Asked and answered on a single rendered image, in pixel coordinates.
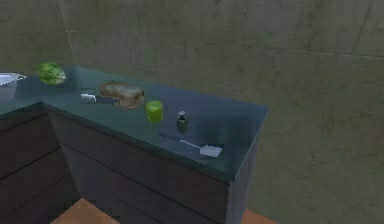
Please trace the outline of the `dark pepper shaker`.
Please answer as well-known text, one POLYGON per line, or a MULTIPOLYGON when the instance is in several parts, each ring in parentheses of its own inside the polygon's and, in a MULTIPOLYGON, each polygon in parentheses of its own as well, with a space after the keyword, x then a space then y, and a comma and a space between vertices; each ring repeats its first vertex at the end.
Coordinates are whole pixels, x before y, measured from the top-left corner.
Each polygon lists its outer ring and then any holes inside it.
POLYGON ((185 133, 188 128, 188 119, 185 111, 180 111, 177 116, 177 131, 185 133))

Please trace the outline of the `grey spatula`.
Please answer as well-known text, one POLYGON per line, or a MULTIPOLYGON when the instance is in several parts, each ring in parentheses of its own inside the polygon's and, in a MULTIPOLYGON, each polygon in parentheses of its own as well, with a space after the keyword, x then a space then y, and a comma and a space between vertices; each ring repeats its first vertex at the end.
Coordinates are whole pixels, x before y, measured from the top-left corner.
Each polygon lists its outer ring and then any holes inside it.
POLYGON ((168 138, 168 139, 172 139, 172 140, 175 140, 175 141, 178 141, 178 142, 182 142, 182 143, 187 144, 187 145, 189 145, 191 147, 197 148, 201 155, 205 155, 205 156, 210 156, 210 157, 216 158, 222 152, 222 148, 221 147, 216 147, 216 146, 211 146, 211 145, 198 146, 198 145, 195 145, 193 143, 190 143, 190 142, 187 142, 185 140, 182 140, 182 139, 180 139, 178 137, 171 136, 171 135, 164 134, 164 133, 160 133, 160 136, 168 138))

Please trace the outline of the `brown bread loaf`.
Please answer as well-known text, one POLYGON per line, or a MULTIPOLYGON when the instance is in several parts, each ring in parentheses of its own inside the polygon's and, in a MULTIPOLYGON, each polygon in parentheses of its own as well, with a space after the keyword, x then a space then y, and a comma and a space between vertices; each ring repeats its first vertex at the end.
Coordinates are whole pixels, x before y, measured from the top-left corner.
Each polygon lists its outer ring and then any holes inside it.
POLYGON ((100 94, 117 100, 116 106, 124 109, 135 109, 145 101, 144 90, 136 85, 109 81, 100 86, 100 94))

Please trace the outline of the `dark kitchen counter cabinet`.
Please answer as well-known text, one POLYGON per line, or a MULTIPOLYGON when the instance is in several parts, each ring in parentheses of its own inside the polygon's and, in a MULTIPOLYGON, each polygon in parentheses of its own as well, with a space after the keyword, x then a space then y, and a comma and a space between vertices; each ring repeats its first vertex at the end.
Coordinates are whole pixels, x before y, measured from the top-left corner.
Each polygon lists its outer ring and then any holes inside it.
POLYGON ((142 82, 164 106, 154 124, 141 107, 81 100, 101 96, 110 74, 65 74, 59 85, 25 77, 0 103, 0 224, 50 224, 79 199, 120 224, 240 224, 266 107, 142 82), (201 155, 160 133, 222 152, 201 155))

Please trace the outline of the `green lettuce head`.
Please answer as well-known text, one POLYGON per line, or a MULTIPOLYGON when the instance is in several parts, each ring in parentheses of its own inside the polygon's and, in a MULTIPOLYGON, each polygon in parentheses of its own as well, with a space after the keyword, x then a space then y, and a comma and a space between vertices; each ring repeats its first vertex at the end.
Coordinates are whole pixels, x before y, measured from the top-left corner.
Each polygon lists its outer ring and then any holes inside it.
POLYGON ((38 68, 39 79, 48 85, 58 85, 66 81, 64 70, 53 62, 43 62, 38 68))

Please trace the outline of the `white pot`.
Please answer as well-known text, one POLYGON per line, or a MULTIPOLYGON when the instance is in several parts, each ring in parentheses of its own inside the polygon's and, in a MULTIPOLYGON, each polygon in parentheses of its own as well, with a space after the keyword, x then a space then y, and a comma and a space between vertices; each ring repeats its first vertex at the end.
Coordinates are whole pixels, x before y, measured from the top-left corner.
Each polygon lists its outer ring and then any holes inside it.
POLYGON ((0 73, 0 103, 11 101, 16 93, 17 83, 25 79, 17 73, 0 73))

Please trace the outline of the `white handled kitchen knife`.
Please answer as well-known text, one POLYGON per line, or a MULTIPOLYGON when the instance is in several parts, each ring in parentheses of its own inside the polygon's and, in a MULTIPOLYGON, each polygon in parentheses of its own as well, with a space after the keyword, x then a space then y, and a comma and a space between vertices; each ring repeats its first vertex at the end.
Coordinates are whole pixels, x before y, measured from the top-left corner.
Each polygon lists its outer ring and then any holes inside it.
POLYGON ((85 93, 81 94, 80 97, 83 102, 91 104, 114 104, 118 102, 117 99, 85 93))

